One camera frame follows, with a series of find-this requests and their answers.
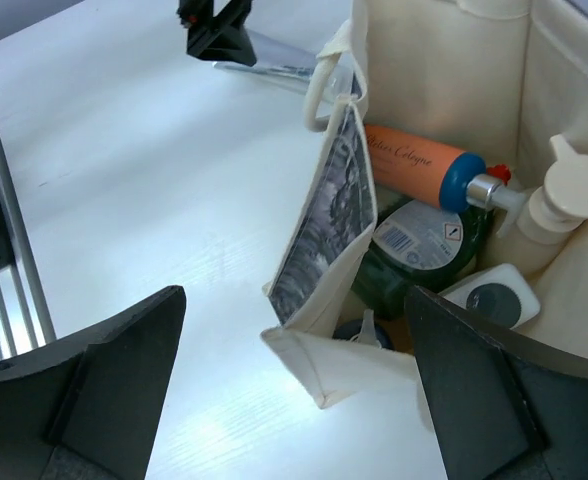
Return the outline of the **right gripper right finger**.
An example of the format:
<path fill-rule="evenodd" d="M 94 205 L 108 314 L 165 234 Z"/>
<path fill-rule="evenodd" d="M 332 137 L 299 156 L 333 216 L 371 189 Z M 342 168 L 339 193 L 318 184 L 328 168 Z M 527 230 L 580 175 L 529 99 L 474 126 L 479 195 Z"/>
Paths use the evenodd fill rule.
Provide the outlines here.
<path fill-rule="evenodd" d="M 588 479 L 588 359 L 422 288 L 405 314 L 450 479 Z"/>

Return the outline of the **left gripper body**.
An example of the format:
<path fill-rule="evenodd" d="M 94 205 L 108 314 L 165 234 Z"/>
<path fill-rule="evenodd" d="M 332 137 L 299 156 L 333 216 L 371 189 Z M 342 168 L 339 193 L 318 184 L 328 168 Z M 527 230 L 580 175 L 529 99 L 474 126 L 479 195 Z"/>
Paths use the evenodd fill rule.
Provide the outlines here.
<path fill-rule="evenodd" d="M 186 28 L 221 29 L 223 26 L 240 28 L 252 9 L 251 0 L 230 0 L 218 13 L 213 0 L 181 0 L 177 15 Z"/>

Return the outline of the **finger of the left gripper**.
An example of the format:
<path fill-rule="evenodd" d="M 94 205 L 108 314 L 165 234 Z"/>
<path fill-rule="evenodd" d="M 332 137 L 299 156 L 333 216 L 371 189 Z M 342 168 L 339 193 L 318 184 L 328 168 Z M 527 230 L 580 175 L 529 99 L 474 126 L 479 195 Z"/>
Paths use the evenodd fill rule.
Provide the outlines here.
<path fill-rule="evenodd" d="M 187 54 L 202 61 L 232 62 L 254 66 L 257 62 L 252 42 L 242 19 L 217 20 L 189 15 Z"/>

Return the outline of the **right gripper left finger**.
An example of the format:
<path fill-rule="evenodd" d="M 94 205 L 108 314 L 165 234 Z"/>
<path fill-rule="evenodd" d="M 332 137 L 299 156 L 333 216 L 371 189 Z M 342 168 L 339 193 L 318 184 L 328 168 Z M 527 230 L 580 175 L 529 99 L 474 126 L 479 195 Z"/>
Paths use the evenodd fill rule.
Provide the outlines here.
<path fill-rule="evenodd" d="M 0 479 L 144 478 L 186 305 L 169 286 L 0 360 Z"/>

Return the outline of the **silver squeeze tube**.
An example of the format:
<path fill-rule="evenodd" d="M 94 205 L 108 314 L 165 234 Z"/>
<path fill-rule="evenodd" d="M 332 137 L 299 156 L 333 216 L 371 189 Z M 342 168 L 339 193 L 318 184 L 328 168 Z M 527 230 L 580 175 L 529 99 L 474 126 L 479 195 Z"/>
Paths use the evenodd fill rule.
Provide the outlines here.
<path fill-rule="evenodd" d="M 316 55 L 252 30 L 248 34 L 257 57 L 253 66 L 217 61 L 213 67 L 260 78 L 286 90 L 305 94 L 317 65 Z"/>

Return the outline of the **white bottle black cap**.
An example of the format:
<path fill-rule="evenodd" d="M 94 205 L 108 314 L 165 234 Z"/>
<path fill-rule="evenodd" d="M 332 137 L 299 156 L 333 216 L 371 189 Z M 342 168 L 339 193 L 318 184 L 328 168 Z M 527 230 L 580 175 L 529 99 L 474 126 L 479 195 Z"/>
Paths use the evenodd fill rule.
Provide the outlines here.
<path fill-rule="evenodd" d="M 517 328 L 541 311 L 532 288 L 519 270 L 509 263 L 469 275 L 439 295 L 508 329 Z"/>

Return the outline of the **orange pump bottle blue top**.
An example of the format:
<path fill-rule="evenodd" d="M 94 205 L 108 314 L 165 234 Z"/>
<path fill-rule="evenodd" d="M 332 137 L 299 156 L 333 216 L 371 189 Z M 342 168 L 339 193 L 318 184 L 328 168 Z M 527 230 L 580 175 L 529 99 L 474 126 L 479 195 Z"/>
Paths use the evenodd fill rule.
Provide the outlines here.
<path fill-rule="evenodd" d="M 360 318 L 340 323 L 334 330 L 333 339 L 414 354 L 406 320 L 383 320 L 376 317 L 372 310 L 365 310 Z"/>

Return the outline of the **green bottle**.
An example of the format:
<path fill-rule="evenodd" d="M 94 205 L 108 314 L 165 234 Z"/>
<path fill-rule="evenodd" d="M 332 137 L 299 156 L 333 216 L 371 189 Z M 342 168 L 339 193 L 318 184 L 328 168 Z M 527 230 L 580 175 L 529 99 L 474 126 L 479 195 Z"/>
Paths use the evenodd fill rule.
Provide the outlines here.
<path fill-rule="evenodd" d="M 410 287 L 439 292 L 468 275 L 493 223 L 483 208 L 451 213 L 400 193 L 381 195 L 378 207 L 352 291 L 384 320 L 403 315 Z"/>

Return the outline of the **small orange bottle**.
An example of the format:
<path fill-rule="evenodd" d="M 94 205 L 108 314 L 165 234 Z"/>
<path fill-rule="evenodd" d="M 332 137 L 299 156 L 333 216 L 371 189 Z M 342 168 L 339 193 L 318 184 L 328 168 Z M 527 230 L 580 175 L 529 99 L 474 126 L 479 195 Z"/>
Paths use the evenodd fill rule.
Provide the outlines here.
<path fill-rule="evenodd" d="M 479 155 L 389 127 L 367 125 L 365 136 L 376 184 L 451 213 L 501 209 L 498 236 L 518 219 L 526 195 L 490 175 Z"/>

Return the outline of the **cream canvas tote bag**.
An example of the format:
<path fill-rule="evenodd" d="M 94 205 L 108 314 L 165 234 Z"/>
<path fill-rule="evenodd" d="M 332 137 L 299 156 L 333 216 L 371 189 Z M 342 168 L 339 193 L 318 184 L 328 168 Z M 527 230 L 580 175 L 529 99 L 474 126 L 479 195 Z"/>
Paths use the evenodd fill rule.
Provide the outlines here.
<path fill-rule="evenodd" d="M 567 1 L 357 1 L 305 98 L 324 144 L 267 295 L 263 341 L 321 408 L 414 377 L 406 354 L 332 333 L 372 237 L 368 120 L 508 163 L 537 186 L 562 135 L 588 158 L 588 14 Z"/>

